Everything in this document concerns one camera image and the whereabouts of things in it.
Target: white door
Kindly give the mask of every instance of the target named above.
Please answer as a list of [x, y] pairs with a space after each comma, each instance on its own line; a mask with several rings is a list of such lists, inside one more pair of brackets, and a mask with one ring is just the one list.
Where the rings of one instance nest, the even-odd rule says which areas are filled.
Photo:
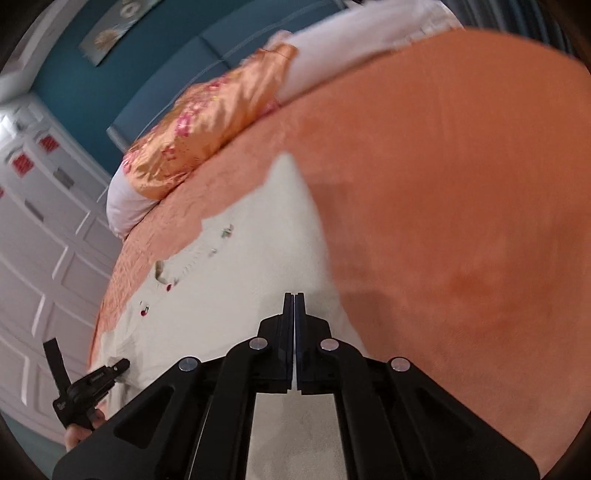
[[34, 96], [0, 122], [0, 409], [61, 442], [42, 344], [57, 337], [72, 380], [86, 372], [122, 246], [105, 215], [110, 177]]

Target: silver screw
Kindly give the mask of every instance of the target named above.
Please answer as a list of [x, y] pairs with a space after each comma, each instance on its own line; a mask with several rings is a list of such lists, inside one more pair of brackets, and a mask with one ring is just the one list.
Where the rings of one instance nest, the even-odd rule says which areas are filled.
[[339, 347], [339, 343], [334, 338], [325, 338], [320, 342], [320, 348], [327, 352], [332, 352]]
[[248, 342], [248, 345], [253, 350], [263, 350], [267, 345], [269, 345], [269, 342], [267, 342], [267, 340], [263, 337], [254, 337], [250, 342]]
[[392, 359], [390, 366], [392, 367], [392, 370], [397, 372], [405, 372], [410, 368], [410, 362], [403, 356], [398, 356]]
[[186, 356], [183, 358], [179, 363], [178, 367], [183, 372], [190, 372], [191, 370], [195, 370], [199, 364], [199, 361], [193, 356]]

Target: orange floral satin fabric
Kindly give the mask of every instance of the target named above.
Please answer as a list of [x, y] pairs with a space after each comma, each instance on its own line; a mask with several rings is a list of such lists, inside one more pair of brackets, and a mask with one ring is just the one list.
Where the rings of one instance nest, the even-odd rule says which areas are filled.
[[275, 93], [297, 54], [279, 44], [257, 50], [238, 68], [190, 86], [172, 110], [123, 158], [132, 188], [161, 200], [260, 116], [277, 107]]

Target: quilted orange blanket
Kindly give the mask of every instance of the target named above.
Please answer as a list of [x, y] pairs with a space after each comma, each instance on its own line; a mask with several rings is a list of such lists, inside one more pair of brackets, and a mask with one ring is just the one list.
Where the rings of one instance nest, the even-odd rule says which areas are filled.
[[243, 132], [132, 231], [92, 352], [151, 264], [287, 150], [370, 353], [410, 358], [544, 474], [591, 408], [590, 105], [582, 64], [495, 33], [349, 72]]

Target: hand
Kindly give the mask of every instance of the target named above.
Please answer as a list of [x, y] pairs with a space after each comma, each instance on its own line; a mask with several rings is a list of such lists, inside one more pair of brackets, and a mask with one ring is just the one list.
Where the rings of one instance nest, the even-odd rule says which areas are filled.
[[[105, 414], [100, 410], [95, 410], [95, 418], [92, 420], [92, 426], [99, 428], [104, 425], [107, 421], [105, 420]], [[80, 425], [69, 425], [66, 429], [66, 452], [72, 450], [82, 440], [86, 440], [92, 432], [90, 430], [81, 427]]]

